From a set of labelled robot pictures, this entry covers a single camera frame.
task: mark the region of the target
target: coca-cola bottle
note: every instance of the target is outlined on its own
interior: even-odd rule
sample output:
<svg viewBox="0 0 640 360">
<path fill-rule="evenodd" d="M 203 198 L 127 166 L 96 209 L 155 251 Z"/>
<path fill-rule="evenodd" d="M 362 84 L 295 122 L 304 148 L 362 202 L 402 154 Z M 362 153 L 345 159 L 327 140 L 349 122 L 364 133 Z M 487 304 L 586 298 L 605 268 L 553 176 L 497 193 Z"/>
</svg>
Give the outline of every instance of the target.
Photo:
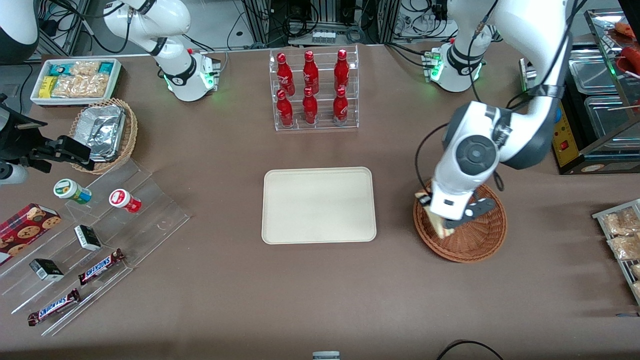
<svg viewBox="0 0 640 360">
<path fill-rule="evenodd" d="M 349 86 L 349 64 L 347 63 L 347 51 L 345 49 L 338 50 L 338 62 L 335 63 L 335 68 L 333 68 L 333 76 L 335 78 L 335 91 L 338 91 L 340 86 L 344 86 L 344 88 Z"/>
<path fill-rule="evenodd" d="M 276 57 L 278 60 L 278 82 L 280 88 L 285 91 L 287 96 L 293 96 L 296 93 L 296 87 L 293 85 L 293 72 L 287 63 L 287 57 L 283 53 L 279 53 Z"/>
<path fill-rule="evenodd" d="M 314 94 L 320 91 L 320 79 L 318 76 L 318 65 L 314 61 L 314 52 L 305 51 L 305 67 L 302 70 L 305 77 L 305 86 L 310 86 Z"/>
<path fill-rule="evenodd" d="M 337 96 L 333 100 L 333 122 L 338 126 L 343 126 L 347 122 L 349 101 L 345 96 L 346 93 L 347 90 L 344 89 L 344 86 L 340 86 L 336 91 Z"/>
<path fill-rule="evenodd" d="M 302 107 L 305 109 L 305 121 L 309 125 L 317 122 L 318 101 L 314 97 L 314 91 L 311 86 L 305 88 L 305 98 L 302 100 Z"/>
<path fill-rule="evenodd" d="M 293 108 L 291 107 L 291 102 L 289 102 L 289 100 L 287 99 L 287 94 L 284 92 L 284 90 L 278 89 L 276 96 L 278 97 L 276 107 L 278 108 L 278 117 L 280 117 L 282 126 L 292 127 Z"/>
</svg>

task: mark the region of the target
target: acrylic display stand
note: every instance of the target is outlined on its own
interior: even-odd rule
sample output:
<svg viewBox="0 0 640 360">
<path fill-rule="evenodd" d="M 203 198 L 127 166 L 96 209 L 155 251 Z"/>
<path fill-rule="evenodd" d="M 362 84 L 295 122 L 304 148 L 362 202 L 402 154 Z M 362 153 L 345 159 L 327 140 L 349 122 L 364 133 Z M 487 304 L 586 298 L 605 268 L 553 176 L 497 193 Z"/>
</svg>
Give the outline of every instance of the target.
<svg viewBox="0 0 640 360">
<path fill-rule="evenodd" d="M 131 273 L 142 260 L 182 226 L 189 217 L 151 179 L 151 173 L 129 160 L 112 168 L 87 186 L 89 203 L 68 201 L 58 211 L 63 221 L 0 267 L 1 301 L 24 319 L 78 288 L 82 301 L 53 314 L 35 327 L 42 335 L 55 335 L 89 305 Z M 135 214 L 114 208 L 108 197 L 123 188 L 142 201 Z M 93 227 L 102 243 L 98 251 L 83 249 L 74 232 L 79 225 Z M 80 287 L 83 274 L 120 248 L 126 258 L 104 274 Z M 35 258 L 53 260 L 64 273 L 58 282 L 43 281 L 29 267 Z"/>
<path fill-rule="evenodd" d="M 333 78 L 333 68 L 338 60 L 338 50 L 345 49 L 347 51 L 347 62 L 349 63 L 349 86 L 347 86 L 346 98 L 349 101 L 347 108 L 347 121 L 343 126 L 337 126 L 333 123 L 333 100 L 335 99 L 335 87 Z M 269 76 L 271 78 L 271 101 L 273 103 L 273 118 L 277 131 L 285 130 L 313 130 L 313 129 L 349 129 L 358 127 L 360 124 L 358 98 L 360 91 L 358 87 L 358 47 L 314 47 L 314 59 L 318 65 L 320 77 L 320 91 L 315 95 L 318 101 L 318 120 L 317 124 L 309 125 L 305 121 L 302 100 L 305 98 L 304 89 L 305 81 L 302 69 L 305 66 L 305 51 L 309 49 L 285 48 L 279 51 L 271 51 L 269 57 Z M 293 106 L 293 126 L 286 128 L 282 126 L 282 122 L 278 117 L 278 108 L 276 103 L 278 99 L 276 92 L 280 88 L 278 82 L 278 62 L 275 60 L 278 53 L 284 53 L 287 56 L 287 63 L 293 71 L 293 83 L 296 87 L 296 93 L 289 97 Z"/>
</svg>

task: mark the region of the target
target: cookie box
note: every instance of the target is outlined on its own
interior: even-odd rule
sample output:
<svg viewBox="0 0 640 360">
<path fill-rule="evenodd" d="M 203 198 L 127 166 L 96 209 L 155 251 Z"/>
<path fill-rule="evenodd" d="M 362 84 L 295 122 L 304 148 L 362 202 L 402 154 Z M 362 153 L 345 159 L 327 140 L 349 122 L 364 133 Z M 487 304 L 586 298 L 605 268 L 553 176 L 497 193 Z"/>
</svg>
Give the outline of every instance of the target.
<svg viewBox="0 0 640 360">
<path fill-rule="evenodd" d="M 75 61 L 97 61 L 101 63 L 112 63 L 113 66 L 109 70 L 109 81 L 102 97 L 74 97 L 74 98 L 55 98 L 55 97 L 40 97 L 40 88 L 42 88 L 43 82 L 50 78 L 51 69 L 56 66 L 74 63 Z M 31 92 L 31 101 L 34 104 L 46 107 L 65 107 L 65 106 L 85 106 L 93 104 L 95 102 L 108 100 L 112 97 L 115 91 L 116 84 L 118 82 L 118 76 L 120 75 L 120 68 L 122 65 L 115 58 L 63 58 L 63 59 L 51 59 L 42 63 L 42 69 L 36 80 L 36 84 Z"/>
<path fill-rule="evenodd" d="M 38 204 L 29 204 L 0 224 L 0 265 L 58 225 L 60 215 Z"/>
</svg>

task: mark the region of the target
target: brown tablecloth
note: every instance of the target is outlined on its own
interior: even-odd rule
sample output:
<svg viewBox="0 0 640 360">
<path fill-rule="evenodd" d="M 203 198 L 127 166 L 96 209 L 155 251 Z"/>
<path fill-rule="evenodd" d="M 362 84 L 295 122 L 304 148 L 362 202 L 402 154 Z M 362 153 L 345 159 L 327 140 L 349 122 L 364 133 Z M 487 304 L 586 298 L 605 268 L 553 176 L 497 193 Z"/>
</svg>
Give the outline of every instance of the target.
<svg viewBox="0 0 640 360">
<path fill-rule="evenodd" d="M 637 359 L 640 319 L 614 317 L 634 301 L 590 214 L 640 197 L 638 177 L 559 176 L 551 154 L 523 171 L 500 166 L 504 246 L 473 265 L 441 259 L 413 228 L 413 154 L 473 95 L 426 84 L 386 47 L 359 50 L 360 129 L 321 134 L 273 129 L 268 51 L 232 53 L 220 90 L 194 103 L 167 91 L 151 57 L 121 58 L 118 97 L 140 123 L 133 157 L 193 218 L 55 337 L 41 338 L 0 297 L 0 357 L 432 359 L 465 338 L 506 359 Z M 518 91 L 518 59 L 492 46 L 477 82 L 483 101 L 504 106 Z M 31 116 L 54 138 L 77 112 L 34 106 Z M 430 140 L 425 176 L 441 155 Z M 262 242 L 267 171 L 349 166 L 373 173 L 372 242 Z M 93 179 L 67 164 L 29 172 L 26 184 L 0 188 L 0 219 L 29 202 L 62 206 L 51 190 L 62 177 Z M 490 358 L 472 345 L 456 352 Z"/>
</svg>

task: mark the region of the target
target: wicker basket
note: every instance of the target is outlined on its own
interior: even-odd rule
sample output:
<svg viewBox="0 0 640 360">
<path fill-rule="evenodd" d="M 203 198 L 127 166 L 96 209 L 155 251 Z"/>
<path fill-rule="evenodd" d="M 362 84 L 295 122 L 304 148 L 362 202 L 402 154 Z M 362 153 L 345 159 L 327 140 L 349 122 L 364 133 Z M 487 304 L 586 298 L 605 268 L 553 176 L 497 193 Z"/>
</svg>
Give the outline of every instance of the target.
<svg viewBox="0 0 640 360">
<path fill-rule="evenodd" d="M 507 235 L 507 215 L 502 203 L 489 186 L 482 185 L 476 190 L 477 197 L 491 198 L 495 208 L 456 228 L 444 239 L 436 234 L 427 213 L 418 200 L 413 205 L 413 223 L 427 246 L 445 259 L 459 263 L 475 263 L 495 254 Z"/>
<path fill-rule="evenodd" d="M 91 104 L 91 107 L 97 106 L 107 106 L 107 105 L 118 105 L 122 107 L 127 112 L 127 117 L 125 119 L 124 129 L 122 131 L 122 140 L 120 141 L 120 148 L 118 150 L 119 155 L 116 160 L 110 163 L 95 163 L 95 167 L 92 171 L 84 169 L 78 165 L 71 164 L 74 169 L 82 172 L 89 172 L 91 174 L 102 175 L 107 170 L 116 167 L 119 164 L 124 164 L 131 157 L 131 153 L 133 152 L 133 148 L 136 146 L 136 135 L 138 135 L 138 121 L 136 120 L 136 114 L 133 113 L 129 105 L 120 100 L 120 99 L 109 99 L 105 101 L 96 102 L 95 104 Z M 76 126 L 78 125 L 78 119 L 80 119 L 80 114 L 76 116 L 76 120 L 73 125 L 71 125 L 71 131 L 69 131 L 69 136 L 73 137 L 76 133 Z"/>
</svg>

